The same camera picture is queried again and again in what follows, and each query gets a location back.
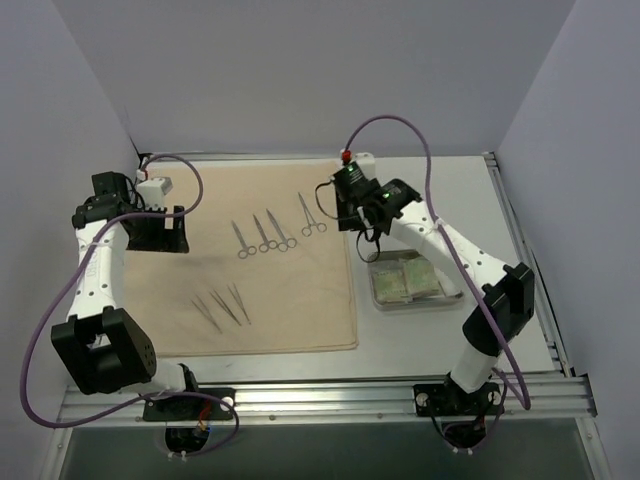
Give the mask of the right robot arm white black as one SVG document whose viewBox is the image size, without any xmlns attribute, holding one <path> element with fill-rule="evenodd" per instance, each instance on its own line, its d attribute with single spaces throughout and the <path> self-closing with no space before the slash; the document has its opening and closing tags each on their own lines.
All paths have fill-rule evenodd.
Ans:
<svg viewBox="0 0 640 480">
<path fill-rule="evenodd" d="M 475 245 L 437 215 L 428 191 L 418 192 L 400 179 L 381 184 L 373 170 L 351 161 L 330 178 L 336 207 L 347 214 L 351 229 L 370 229 L 410 247 L 475 302 L 462 326 L 465 344 L 443 390 L 445 403 L 455 412 L 469 411 L 505 356 L 517 379 L 512 391 L 529 409 L 528 387 L 510 343 L 534 314 L 532 269 L 524 263 L 510 266 Z"/>
</svg>

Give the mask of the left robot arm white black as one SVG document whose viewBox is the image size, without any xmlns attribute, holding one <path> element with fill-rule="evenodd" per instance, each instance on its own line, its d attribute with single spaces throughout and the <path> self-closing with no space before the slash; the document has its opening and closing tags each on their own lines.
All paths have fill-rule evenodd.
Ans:
<svg viewBox="0 0 640 480">
<path fill-rule="evenodd" d="M 134 186 L 124 174 L 104 172 L 92 184 L 93 196 L 72 217 L 83 270 L 73 282 L 66 321 L 51 328 L 52 345 L 83 394 L 168 392 L 166 408 L 190 419 L 202 405 L 193 373 L 158 359 L 151 339 L 124 308 L 127 252 L 188 253 L 185 209 L 174 206 L 172 222 L 165 222 L 168 177 Z"/>
</svg>

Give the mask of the green glove packet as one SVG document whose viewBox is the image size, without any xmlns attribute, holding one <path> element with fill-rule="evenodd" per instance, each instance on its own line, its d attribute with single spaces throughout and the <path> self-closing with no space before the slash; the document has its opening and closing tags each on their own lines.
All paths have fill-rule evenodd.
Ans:
<svg viewBox="0 0 640 480">
<path fill-rule="evenodd" d="M 404 273 L 398 262 L 374 264 L 370 280 L 378 304 L 402 303 L 408 298 Z"/>
<path fill-rule="evenodd" d="M 406 291 L 412 297 L 433 297 L 442 294 L 433 265 L 423 257 L 402 262 Z"/>
</svg>

